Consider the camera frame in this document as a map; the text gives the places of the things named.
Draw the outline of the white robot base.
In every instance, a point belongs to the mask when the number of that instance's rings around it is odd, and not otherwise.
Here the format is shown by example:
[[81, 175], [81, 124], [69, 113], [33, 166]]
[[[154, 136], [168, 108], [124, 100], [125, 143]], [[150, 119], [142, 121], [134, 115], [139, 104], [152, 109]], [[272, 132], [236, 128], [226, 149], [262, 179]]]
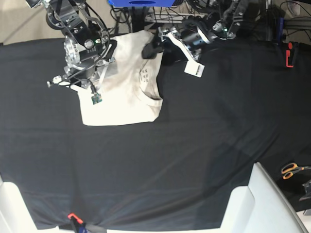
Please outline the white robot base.
[[127, 166], [105, 184], [109, 233], [306, 233], [308, 228], [256, 160], [178, 158]]
[[0, 181], [0, 231], [2, 233], [58, 233], [59, 228], [37, 229], [19, 188]]

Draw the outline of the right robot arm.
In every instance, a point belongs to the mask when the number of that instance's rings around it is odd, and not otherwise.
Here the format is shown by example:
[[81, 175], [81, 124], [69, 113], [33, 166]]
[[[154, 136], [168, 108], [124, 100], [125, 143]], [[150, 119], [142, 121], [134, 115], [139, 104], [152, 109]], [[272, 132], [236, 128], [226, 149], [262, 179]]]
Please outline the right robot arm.
[[48, 81], [48, 87], [86, 90], [93, 104], [100, 103], [100, 72], [112, 62], [117, 44], [110, 39], [105, 23], [98, 14], [90, 15], [92, 8], [85, 0], [29, 0], [27, 4], [30, 8], [42, 5], [49, 27], [61, 31], [65, 37], [65, 73]]

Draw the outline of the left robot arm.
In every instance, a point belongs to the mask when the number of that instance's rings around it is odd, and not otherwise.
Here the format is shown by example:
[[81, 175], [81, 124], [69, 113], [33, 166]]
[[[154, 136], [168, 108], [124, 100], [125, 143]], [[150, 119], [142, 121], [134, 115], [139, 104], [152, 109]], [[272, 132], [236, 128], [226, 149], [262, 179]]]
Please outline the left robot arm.
[[155, 59], [163, 52], [175, 60], [184, 60], [184, 72], [201, 77], [205, 66], [200, 57], [207, 45], [233, 40], [239, 31], [249, 32], [266, 13], [264, 0], [186, 0], [190, 12], [168, 9], [147, 16], [157, 29], [142, 50], [142, 58]]

